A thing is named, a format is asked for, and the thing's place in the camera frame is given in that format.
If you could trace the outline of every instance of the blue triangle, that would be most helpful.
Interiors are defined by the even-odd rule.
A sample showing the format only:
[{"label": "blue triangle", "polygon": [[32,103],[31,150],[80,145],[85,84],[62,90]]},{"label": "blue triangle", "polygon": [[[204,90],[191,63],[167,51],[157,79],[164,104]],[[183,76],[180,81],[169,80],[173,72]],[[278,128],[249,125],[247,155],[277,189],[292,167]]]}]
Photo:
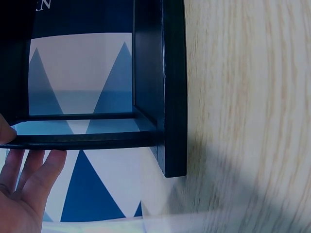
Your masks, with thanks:
[{"label": "blue triangle", "polygon": [[72,173],[61,221],[101,221],[124,217],[81,150]]},{"label": "blue triangle", "polygon": [[51,217],[50,217],[46,212],[44,212],[43,221],[44,221],[44,222],[53,222],[53,220],[51,219]]},{"label": "blue triangle", "polygon": [[[38,49],[35,50],[29,63],[28,90],[30,115],[63,114],[44,70]],[[28,121],[16,125],[15,129],[20,135],[73,134],[67,121]]]},{"label": "blue triangle", "polygon": [[141,202],[138,205],[138,208],[136,210],[136,213],[134,215],[134,217],[142,217],[142,208],[141,208]]},{"label": "blue triangle", "polygon": [[28,90],[30,115],[63,114],[44,70],[38,49],[35,49],[29,63]]},{"label": "blue triangle", "polygon": [[110,71],[94,113],[132,111],[132,58],[124,43]]}]

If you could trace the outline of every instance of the geometric pattern backdrop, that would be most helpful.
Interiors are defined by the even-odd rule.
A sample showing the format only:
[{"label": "geometric pattern backdrop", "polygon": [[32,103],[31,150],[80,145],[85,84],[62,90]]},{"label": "geometric pattern backdrop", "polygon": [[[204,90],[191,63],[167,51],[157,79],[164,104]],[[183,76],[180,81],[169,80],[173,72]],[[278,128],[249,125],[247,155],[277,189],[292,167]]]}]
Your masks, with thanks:
[{"label": "geometric pattern backdrop", "polygon": [[[131,82],[130,33],[32,40],[31,115],[131,112]],[[18,134],[138,130],[131,120],[62,121],[58,125],[30,122],[15,129]],[[84,222],[142,216],[139,156],[143,151],[142,148],[68,151],[64,170],[50,193],[44,221]],[[0,150],[0,168],[5,154],[6,150]]]}]

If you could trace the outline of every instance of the white triangle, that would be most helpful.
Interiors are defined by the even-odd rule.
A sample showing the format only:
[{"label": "white triangle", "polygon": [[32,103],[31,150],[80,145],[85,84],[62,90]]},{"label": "white triangle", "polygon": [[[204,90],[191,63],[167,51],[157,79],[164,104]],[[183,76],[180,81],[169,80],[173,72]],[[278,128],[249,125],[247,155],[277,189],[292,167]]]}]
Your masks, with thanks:
[{"label": "white triangle", "polygon": [[93,113],[128,36],[94,33],[32,40],[64,114]]},{"label": "white triangle", "polygon": [[85,134],[90,120],[68,120],[67,122],[73,134]]},{"label": "white triangle", "polygon": [[125,44],[132,56],[132,34],[131,33],[129,33],[129,35],[125,38]]},{"label": "white triangle", "polygon": [[184,178],[165,178],[149,148],[145,148],[140,162],[142,201],[151,215],[159,215],[176,182]]},{"label": "white triangle", "polygon": [[139,154],[142,152],[141,148],[85,151],[125,217],[135,215],[141,200]]},{"label": "white triangle", "polygon": [[5,163],[6,149],[0,149],[0,171],[2,170]]},{"label": "white triangle", "polygon": [[45,211],[53,220],[53,222],[59,222],[61,220],[69,183],[71,180],[74,166],[77,161],[78,154],[78,150],[69,150],[67,152],[67,159],[64,169],[57,178],[50,192]]},{"label": "white triangle", "polygon": [[29,63],[30,63],[30,61],[31,61],[31,59],[32,59],[32,57],[33,57],[33,55],[35,53],[35,49],[36,49],[36,46],[33,43],[33,40],[31,40],[31,42],[30,42],[30,52],[29,52],[29,61],[28,61]]}]

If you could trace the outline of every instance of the light wooden surface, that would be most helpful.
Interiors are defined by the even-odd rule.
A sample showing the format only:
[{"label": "light wooden surface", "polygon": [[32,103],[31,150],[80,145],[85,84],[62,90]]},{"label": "light wooden surface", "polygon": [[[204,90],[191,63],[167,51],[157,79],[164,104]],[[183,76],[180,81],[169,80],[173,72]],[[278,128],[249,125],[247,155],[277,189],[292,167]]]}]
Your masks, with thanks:
[{"label": "light wooden surface", "polygon": [[188,175],[165,179],[146,150],[147,231],[311,232],[311,0],[185,10]]}]

